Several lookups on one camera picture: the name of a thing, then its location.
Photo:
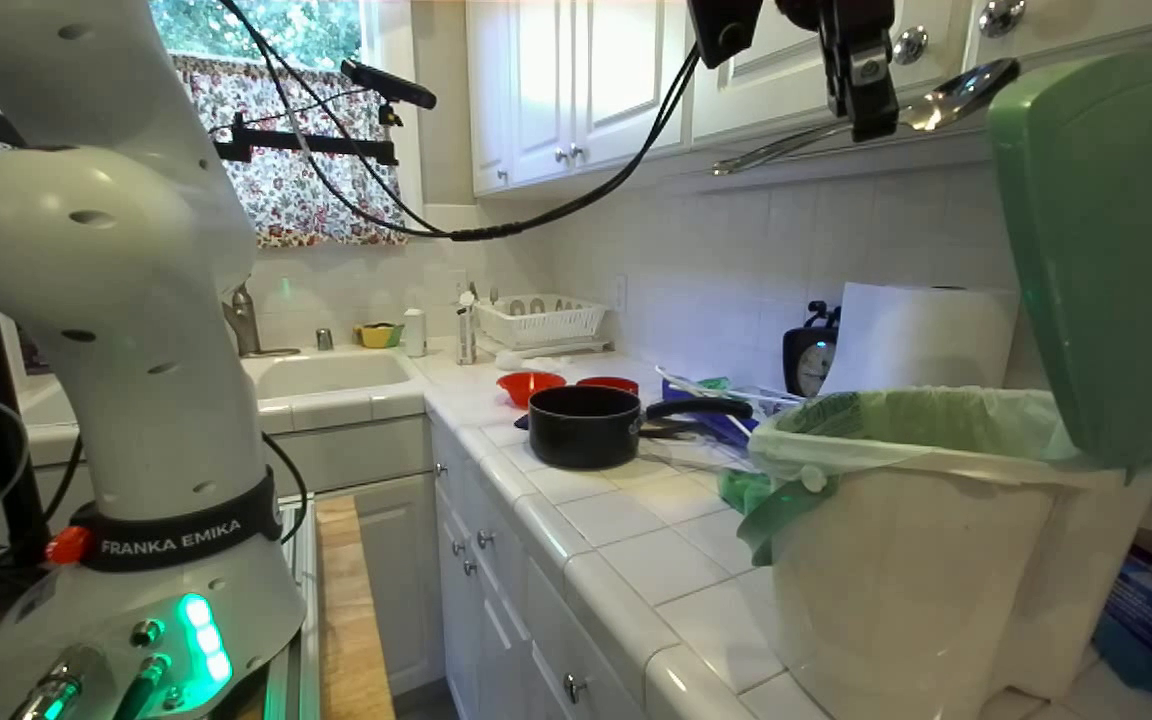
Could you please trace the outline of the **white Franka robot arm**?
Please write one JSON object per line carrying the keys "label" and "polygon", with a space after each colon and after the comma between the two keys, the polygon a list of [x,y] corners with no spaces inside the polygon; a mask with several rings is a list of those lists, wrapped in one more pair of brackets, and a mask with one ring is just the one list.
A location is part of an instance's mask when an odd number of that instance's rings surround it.
{"label": "white Franka robot arm", "polygon": [[0,0],[0,313],[80,421],[80,553],[0,621],[0,720],[206,720],[305,628],[225,326],[253,222],[150,0]]}

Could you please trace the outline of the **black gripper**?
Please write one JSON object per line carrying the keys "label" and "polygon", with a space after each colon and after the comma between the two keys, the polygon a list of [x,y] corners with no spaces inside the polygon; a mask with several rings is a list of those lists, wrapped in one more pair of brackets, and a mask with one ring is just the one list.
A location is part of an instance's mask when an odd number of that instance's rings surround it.
{"label": "black gripper", "polygon": [[895,0],[776,0],[776,9],[822,41],[833,79],[851,79],[848,112],[851,136],[893,136],[899,120],[890,74]]}

